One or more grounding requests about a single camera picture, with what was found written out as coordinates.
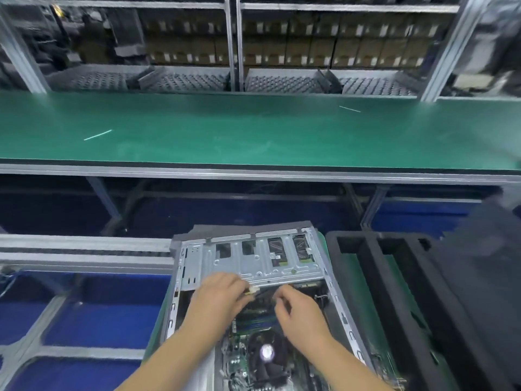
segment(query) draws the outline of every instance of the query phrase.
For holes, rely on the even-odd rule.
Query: forearm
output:
[[[208,353],[189,332],[175,332],[116,391],[180,391]]]
[[[332,337],[308,357],[334,391],[390,391],[371,370]]]

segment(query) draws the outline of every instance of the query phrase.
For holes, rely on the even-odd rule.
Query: yellow light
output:
[[[53,9],[54,9],[54,12],[56,12],[56,14],[63,19],[63,17],[65,16],[65,14],[63,13],[62,11],[62,8],[59,7],[59,5],[53,5]]]

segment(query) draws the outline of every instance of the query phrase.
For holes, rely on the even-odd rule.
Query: cpu cooler fan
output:
[[[254,386],[270,383],[279,387],[288,377],[288,342],[273,329],[252,334],[247,344],[250,382]]]

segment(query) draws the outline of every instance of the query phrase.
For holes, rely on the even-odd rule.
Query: person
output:
[[[244,295],[249,286],[232,273],[206,277],[193,294],[179,329],[116,391],[181,391],[235,316],[255,299]],[[334,391],[391,389],[333,338],[313,298],[290,285],[282,285],[274,299],[284,335]]]

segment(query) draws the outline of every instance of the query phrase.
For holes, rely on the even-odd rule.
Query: green table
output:
[[[521,181],[519,102],[10,91],[0,114],[0,172]]]

